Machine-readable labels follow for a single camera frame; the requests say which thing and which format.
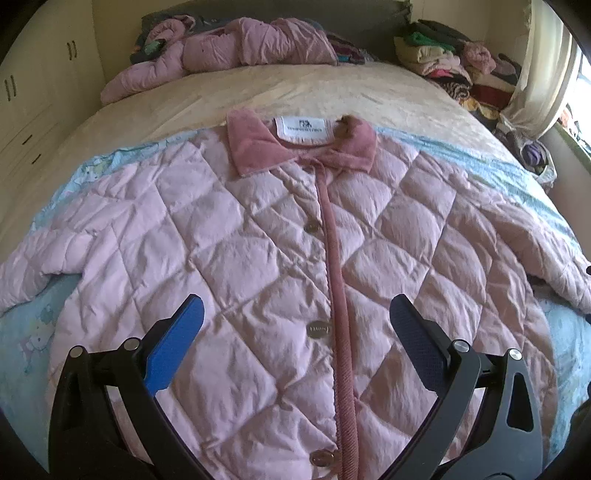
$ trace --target metal button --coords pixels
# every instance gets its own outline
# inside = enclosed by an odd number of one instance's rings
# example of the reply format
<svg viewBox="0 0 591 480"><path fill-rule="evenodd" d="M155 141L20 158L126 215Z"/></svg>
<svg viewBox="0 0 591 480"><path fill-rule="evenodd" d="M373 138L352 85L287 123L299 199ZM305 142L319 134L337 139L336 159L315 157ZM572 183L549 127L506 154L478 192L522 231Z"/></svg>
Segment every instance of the metal button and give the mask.
<svg viewBox="0 0 591 480"><path fill-rule="evenodd" d="M329 334L330 325L326 322L322 322L321 320L310 322L308 325L306 325L306 332L310 338L318 340L319 338L323 338Z"/></svg>
<svg viewBox="0 0 591 480"><path fill-rule="evenodd" d="M310 454L310 463L320 468L331 466L335 462L335 454L329 450L316 450Z"/></svg>
<svg viewBox="0 0 591 480"><path fill-rule="evenodd" d="M139 339L135 337L128 338L123 344L123 348L128 352L133 352L137 347L139 347Z"/></svg>
<svg viewBox="0 0 591 480"><path fill-rule="evenodd" d="M78 358L80 355L82 355L82 352L84 352L84 349L80 345L76 345L72 348L72 350L70 350L70 356L72 358Z"/></svg>
<svg viewBox="0 0 591 480"><path fill-rule="evenodd" d="M465 342L464 340L456 340L455 342L453 342L453 347L458 352L462 352L462 353L466 353L470 349L470 345L468 345L468 343Z"/></svg>
<svg viewBox="0 0 591 480"><path fill-rule="evenodd" d="M311 220L304 225L304 232L316 233L322 230L322 224L317 220Z"/></svg>
<svg viewBox="0 0 591 480"><path fill-rule="evenodd" d="M521 352L517 348L512 348L509 350L509 356L513 360L521 360L523 358L523 355L521 355Z"/></svg>

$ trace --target window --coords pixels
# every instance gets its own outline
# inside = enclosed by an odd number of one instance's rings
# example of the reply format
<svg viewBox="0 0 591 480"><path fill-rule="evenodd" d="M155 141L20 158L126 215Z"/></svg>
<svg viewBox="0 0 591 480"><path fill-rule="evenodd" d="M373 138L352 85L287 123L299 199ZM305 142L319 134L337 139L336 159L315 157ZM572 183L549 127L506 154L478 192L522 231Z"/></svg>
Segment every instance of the window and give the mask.
<svg viewBox="0 0 591 480"><path fill-rule="evenodd" d="M565 127L591 154L591 64L585 56L581 61L579 77L570 94L567 109L572 114L572 121Z"/></svg>

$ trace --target curtain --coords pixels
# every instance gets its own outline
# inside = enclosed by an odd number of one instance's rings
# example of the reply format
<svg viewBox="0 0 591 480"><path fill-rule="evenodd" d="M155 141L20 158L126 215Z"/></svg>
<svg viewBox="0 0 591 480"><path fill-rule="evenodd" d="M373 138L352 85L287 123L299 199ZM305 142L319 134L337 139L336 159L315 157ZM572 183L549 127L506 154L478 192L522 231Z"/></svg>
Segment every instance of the curtain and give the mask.
<svg viewBox="0 0 591 480"><path fill-rule="evenodd" d="M562 20L543 0L532 0L523 71L501 113L501 128L534 140L544 135L564 110L580 61L580 48Z"/></svg>

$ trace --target jacket button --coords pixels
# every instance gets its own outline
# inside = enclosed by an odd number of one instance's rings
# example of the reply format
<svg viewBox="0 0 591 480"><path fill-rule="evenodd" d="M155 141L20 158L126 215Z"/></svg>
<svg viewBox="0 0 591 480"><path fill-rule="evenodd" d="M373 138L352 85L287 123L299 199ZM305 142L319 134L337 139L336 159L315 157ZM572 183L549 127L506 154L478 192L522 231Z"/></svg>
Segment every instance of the jacket button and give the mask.
<svg viewBox="0 0 591 480"><path fill-rule="evenodd" d="M330 325L326 322L322 322L321 320L317 320L315 322L310 322L306 325L306 333L308 337L318 340L319 338L324 338L330 332Z"/></svg>
<svg viewBox="0 0 591 480"><path fill-rule="evenodd" d="M335 454L329 450L316 450L310 454L310 463L320 468L330 467L335 462Z"/></svg>
<svg viewBox="0 0 591 480"><path fill-rule="evenodd" d="M311 220L304 225L304 232L317 233L322 230L322 224L317 220Z"/></svg>

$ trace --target jacket collar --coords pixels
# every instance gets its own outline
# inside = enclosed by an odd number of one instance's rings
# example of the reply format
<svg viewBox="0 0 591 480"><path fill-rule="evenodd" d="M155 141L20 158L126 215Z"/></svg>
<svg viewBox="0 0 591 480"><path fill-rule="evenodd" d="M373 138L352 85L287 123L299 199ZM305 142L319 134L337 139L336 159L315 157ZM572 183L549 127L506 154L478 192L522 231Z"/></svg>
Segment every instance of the jacket collar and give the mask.
<svg viewBox="0 0 591 480"><path fill-rule="evenodd" d="M242 177L300 157L313 157L329 168L366 173L374 164L376 133L371 124L354 116L343 117L342 121L347 125L344 138L338 138L326 147L315 148L315 153L310 155L302 155L300 145L294 146L300 153L283 146L251 109L232 110L226 119L232 160Z"/></svg>

